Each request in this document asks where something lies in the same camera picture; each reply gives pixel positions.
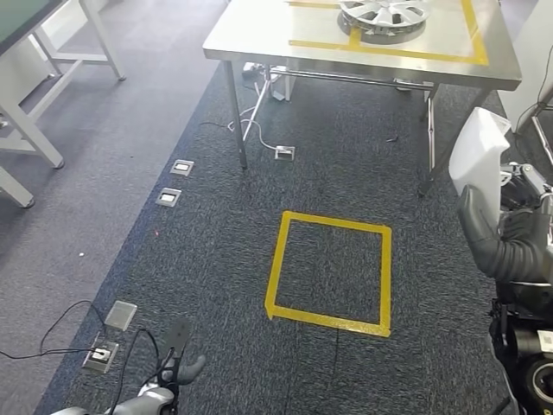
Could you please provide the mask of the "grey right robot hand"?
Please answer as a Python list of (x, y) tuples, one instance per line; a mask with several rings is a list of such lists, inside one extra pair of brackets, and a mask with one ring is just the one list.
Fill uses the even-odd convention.
[(470, 250), (492, 256), (515, 239), (548, 239), (552, 215), (552, 186), (529, 163), (500, 166), (495, 192), (498, 207), (489, 207), (482, 185), (464, 186), (457, 215)]

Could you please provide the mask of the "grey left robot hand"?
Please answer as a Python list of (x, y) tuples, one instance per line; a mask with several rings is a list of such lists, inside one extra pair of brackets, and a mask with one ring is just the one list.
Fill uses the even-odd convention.
[(205, 363), (205, 356), (200, 355), (193, 364), (180, 365), (177, 375), (177, 384), (178, 386), (187, 386), (192, 383), (201, 373)]

